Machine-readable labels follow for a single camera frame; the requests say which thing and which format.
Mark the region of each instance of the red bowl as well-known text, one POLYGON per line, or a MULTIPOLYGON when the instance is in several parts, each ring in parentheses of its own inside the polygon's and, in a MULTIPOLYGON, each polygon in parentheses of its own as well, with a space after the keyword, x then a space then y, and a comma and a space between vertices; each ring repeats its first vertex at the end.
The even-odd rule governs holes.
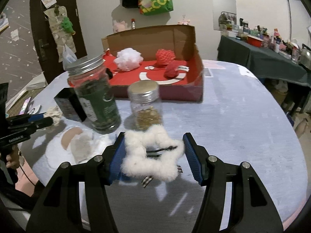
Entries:
POLYGON ((247 37, 247 43, 249 43, 252 46, 261 47, 262 45, 262 39, 254 36, 248 36, 247 37))

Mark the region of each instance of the door handle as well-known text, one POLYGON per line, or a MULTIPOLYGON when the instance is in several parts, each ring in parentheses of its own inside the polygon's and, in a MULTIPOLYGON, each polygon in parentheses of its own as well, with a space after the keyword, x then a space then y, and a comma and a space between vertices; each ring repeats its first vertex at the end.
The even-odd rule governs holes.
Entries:
POLYGON ((44 44, 42 39, 38 40, 38 44, 39 44, 41 60, 46 61, 48 58, 45 55, 44 48, 49 47, 50 44, 49 43, 44 44))

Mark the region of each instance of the human hand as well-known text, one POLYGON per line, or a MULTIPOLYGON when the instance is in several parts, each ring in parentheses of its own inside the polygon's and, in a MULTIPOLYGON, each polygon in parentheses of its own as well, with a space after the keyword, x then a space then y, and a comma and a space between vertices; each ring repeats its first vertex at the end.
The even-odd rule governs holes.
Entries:
POLYGON ((20 167, 17 145, 14 145, 12 149, 13 151, 7 155, 7 168, 12 168, 15 170, 20 167))

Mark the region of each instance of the white wall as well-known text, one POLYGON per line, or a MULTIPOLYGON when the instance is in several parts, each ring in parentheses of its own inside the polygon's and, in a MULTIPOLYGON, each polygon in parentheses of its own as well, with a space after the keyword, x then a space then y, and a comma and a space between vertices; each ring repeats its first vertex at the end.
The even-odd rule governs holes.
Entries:
POLYGON ((213 25, 214 30, 219 30, 218 19, 222 11, 236 14, 235 0, 213 0, 213 25))
POLYGON ((287 0, 236 0, 237 18, 249 22, 249 27, 265 26, 268 32, 278 28, 284 40, 289 38, 290 21, 287 0))
POLYGON ((311 18, 300 0, 289 0, 292 16, 292 39, 298 45, 306 44, 311 47, 307 27, 311 26, 311 18))
POLYGON ((130 24, 136 19, 136 27, 176 24, 183 19, 191 20, 196 27, 197 45, 203 59, 217 59, 220 32, 213 30, 212 0, 173 0, 174 11, 144 16, 138 9, 125 9, 119 0, 77 0, 82 34, 89 55, 103 52, 101 38, 113 33, 112 20, 125 20, 130 24))

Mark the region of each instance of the green plush toy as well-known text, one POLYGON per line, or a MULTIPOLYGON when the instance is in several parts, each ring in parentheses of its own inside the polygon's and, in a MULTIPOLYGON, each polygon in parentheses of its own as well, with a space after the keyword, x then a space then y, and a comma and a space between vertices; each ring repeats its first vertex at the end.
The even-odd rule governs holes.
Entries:
POLYGON ((73 24, 70 22, 68 17, 63 19, 62 27, 66 33, 71 33, 72 35, 76 34, 76 32, 73 30, 73 24))

